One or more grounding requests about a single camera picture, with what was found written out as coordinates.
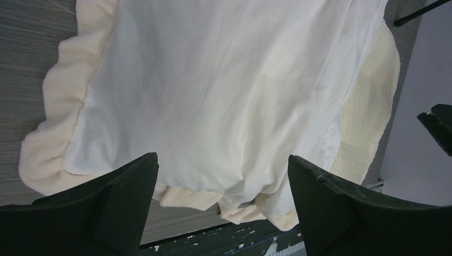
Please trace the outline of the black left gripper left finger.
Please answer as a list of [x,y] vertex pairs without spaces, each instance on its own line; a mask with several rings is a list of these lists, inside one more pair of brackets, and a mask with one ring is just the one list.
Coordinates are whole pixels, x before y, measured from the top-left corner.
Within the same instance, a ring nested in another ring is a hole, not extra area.
[[1,255],[136,255],[158,175],[156,153],[28,205],[1,207]]

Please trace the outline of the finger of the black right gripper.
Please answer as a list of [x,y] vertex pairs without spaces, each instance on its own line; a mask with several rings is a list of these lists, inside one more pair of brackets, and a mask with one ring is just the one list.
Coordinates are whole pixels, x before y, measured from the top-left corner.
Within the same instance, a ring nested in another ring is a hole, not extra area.
[[451,156],[451,105],[437,104],[430,112],[417,115],[417,119],[440,148]]

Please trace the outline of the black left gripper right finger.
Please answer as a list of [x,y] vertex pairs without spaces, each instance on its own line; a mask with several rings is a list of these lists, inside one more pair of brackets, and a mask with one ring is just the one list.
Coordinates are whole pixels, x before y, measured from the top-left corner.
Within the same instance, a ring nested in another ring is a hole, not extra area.
[[308,255],[451,255],[451,207],[383,195],[291,155],[288,177]]

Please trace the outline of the grey pillowcase with cream frill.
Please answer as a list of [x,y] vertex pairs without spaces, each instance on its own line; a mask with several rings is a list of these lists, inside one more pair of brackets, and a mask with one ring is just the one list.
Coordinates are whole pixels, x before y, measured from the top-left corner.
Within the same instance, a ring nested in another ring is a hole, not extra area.
[[298,224],[287,174],[329,170],[386,1],[76,1],[19,176],[52,195],[156,152],[154,199]]

